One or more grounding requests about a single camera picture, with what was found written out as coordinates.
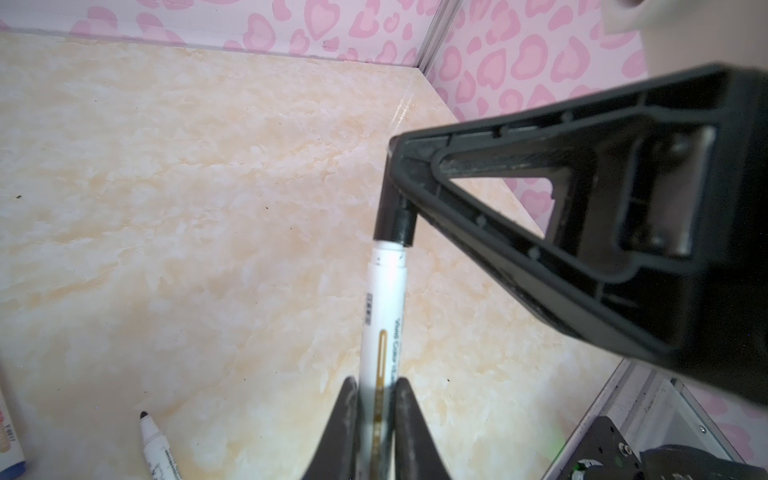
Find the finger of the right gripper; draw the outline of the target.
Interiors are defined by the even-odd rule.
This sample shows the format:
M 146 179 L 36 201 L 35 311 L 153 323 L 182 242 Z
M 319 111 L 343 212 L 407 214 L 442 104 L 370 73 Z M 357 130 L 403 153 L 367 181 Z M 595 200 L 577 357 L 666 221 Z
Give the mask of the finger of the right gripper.
M 764 71 L 406 132 L 386 179 L 543 323 L 766 403 Z

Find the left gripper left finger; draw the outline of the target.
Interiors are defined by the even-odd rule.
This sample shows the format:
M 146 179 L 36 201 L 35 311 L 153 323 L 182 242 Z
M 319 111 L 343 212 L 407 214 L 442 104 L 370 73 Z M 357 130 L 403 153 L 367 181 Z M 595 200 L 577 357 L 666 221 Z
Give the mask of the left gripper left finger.
M 350 480 L 355 478 L 359 443 L 359 387 L 347 377 L 337 395 L 314 456 L 303 480 Z

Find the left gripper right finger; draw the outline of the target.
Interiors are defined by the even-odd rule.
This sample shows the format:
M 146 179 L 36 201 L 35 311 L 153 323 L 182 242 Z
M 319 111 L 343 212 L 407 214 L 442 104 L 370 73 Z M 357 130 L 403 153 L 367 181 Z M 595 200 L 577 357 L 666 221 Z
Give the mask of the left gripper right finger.
M 449 480 L 448 473 L 408 379 L 395 384 L 395 478 Z

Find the white marker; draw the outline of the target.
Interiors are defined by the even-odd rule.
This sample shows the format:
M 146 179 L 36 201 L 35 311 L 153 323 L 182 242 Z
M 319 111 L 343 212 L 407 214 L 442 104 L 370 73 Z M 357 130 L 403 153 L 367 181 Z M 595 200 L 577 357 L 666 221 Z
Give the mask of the white marker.
M 357 479 L 390 477 L 394 391 L 399 377 L 406 284 L 405 247 L 376 241 L 368 265 L 358 375 Z
M 20 479 L 26 472 L 26 459 L 4 396 L 1 396 L 1 480 Z
M 140 414 L 143 454 L 153 480 L 181 480 L 177 462 L 166 436 L 146 412 Z

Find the black pen cap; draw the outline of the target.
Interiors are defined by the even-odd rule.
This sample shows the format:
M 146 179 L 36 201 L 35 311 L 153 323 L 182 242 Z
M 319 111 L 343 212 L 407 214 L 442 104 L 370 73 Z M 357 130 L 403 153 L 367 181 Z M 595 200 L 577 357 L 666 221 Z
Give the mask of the black pen cap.
M 382 182 L 373 240 L 413 246 L 418 211 L 389 180 Z

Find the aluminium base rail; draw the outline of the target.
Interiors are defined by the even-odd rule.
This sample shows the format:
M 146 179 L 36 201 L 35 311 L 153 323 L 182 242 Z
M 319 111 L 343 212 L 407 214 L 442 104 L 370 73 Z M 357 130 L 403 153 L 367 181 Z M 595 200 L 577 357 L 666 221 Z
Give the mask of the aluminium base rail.
M 569 478 L 582 459 L 638 468 L 643 451 L 667 444 L 744 461 L 681 379 L 624 359 L 543 477 Z

